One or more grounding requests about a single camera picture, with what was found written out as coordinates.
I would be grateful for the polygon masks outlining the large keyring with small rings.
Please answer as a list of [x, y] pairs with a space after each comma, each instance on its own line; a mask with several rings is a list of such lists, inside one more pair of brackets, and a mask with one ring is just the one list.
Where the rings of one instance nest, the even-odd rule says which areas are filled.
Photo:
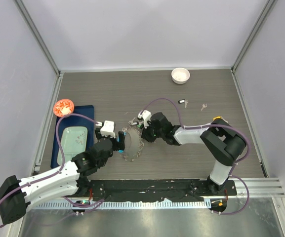
[[125, 161], [135, 161], [142, 155], [144, 147], [142, 131], [137, 126], [124, 127], [122, 131], [124, 132], [125, 149], [119, 153]]

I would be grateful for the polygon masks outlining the key with green tag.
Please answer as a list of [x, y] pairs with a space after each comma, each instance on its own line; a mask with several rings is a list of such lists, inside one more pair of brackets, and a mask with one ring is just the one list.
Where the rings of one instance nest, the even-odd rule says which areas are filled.
[[133, 118], [132, 120], [130, 120], [130, 121], [128, 122], [128, 124], [129, 124], [130, 126], [140, 126], [142, 123], [143, 123], [143, 121], [142, 121], [142, 120], [139, 120], [139, 119], [137, 119], [137, 118]]

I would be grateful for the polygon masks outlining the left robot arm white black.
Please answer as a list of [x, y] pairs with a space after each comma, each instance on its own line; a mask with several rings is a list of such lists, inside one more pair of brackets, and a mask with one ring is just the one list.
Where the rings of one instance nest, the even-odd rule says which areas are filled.
[[88, 176], [105, 166], [114, 151], [125, 149], [125, 134], [103, 137], [95, 131], [98, 141], [61, 166], [39, 175], [18, 179], [7, 177], [0, 186], [0, 217], [2, 225], [21, 219], [35, 206], [54, 198], [89, 192]]

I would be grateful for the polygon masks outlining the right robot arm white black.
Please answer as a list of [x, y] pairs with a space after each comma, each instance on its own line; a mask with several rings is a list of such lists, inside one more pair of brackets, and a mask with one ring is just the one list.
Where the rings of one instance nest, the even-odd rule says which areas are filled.
[[161, 138], [172, 146], [205, 145], [215, 158], [213, 170], [207, 178], [207, 189], [213, 195], [224, 191], [235, 162], [248, 147], [247, 138], [222, 118], [198, 126], [172, 125], [163, 113], [151, 114], [144, 110], [138, 120], [141, 137], [149, 143]]

